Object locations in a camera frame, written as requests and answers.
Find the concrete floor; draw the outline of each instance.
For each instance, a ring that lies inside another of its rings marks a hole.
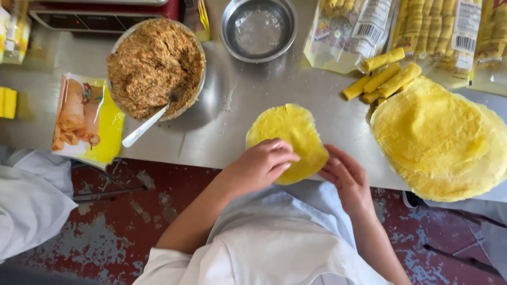
[[[219,173],[217,169],[122,159],[105,172],[73,169],[75,194],[137,188],[114,201],[72,211],[61,234],[11,261],[106,284],[130,284],[167,226]],[[459,257],[490,264],[479,226],[449,213],[408,209],[400,191],[372,188],[377,215],[414,284],[507,284],[457,261],[437,256],[429,244]]]

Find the stainless steel bowl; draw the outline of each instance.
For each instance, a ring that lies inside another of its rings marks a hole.
[[[237,59],[261,63],[287,51],[297,27],[290,0],[232,0],[222,16],[220,39]]]
[[[143,22],[139,22],[135,25],[133,25],[132,27],[130,27],[128,30],[126,30],[121,36],[120,38],[116,41],[115,45],[113,46],[113,49],[111,50],[111,53],[115,53],[116,52],[116,49],[118,48],[118,46],[120,45],[120,43],[125,39],[127,38],[129,35],[131,35],[132,33],[134,33],[134,31],[137,29],[137,27],[139,27],[139,25],[142,25],[143,23],[147,22],[149,20],[145,20]],[[173,23],[179,25],[181,28],[189,31],[190,33],[193,33],[187,26],[183,25],[182,23],[178,22],[178,21],[172,21]],[[183,114],[183,112],[185,112],[188,108],[190,108],[194,103],[195,101],[197,101],[198,97],[199,97],[199,94],[201,93],[201,90],[202,90],[202,87],[204,86],[204,80],[205,80],[205,77],[206,77],[206,54],[204,53],[204,50],[202,48],[202,45],[201,45],[201,42],[199,41],[199,39],[197,38],[197,36],[194,34],[194,39],[195,41],[197,42],[197,46],[199,47],[199,51],[204,54],[204,67],[202,69],[202,73],[201,73],[201,79],[199,80],[199,85],[197,86],[197,89],[196,89],[196,92],[194,93],[194,95],[189,99],[189,104],[186,104],[185,106],[183,106],[181,109],[177,110],[175,113],[173,114],[170,114],[168,116],[165,116],[165,117],[162,117],[158,120],[158,122],[162,122],[162,121],[167,121],[167,120],[171,120],[171,119],[174,119],[178,116],[180,116],[181,114]],[[110,92],[114,92],[113,90],[113,86],[111,84],[111,82],[109,81],[109,78],[106,80],[107,82],[107,87],[109,88],[109,91]],[[120,108],[119,104],[116,103],[116,101],[114,101],[116,106],[118,108]]]

